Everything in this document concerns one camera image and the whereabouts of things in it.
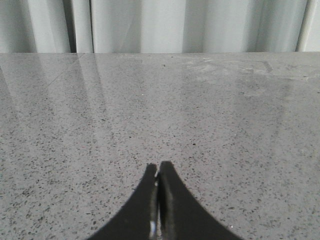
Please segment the speckled gray countertop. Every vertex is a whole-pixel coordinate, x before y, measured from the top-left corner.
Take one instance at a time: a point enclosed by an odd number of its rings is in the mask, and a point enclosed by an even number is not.
[[[83,240],[172,161],[246,240],[319,240],[320,53],[0,54],[0,238]]]

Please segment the polished stone surface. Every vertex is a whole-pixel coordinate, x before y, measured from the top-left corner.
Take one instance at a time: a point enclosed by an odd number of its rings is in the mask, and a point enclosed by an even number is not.
[[[0,239],[85,239],[172,161],[247,240],[320,236],[320,54],[0,54]]]

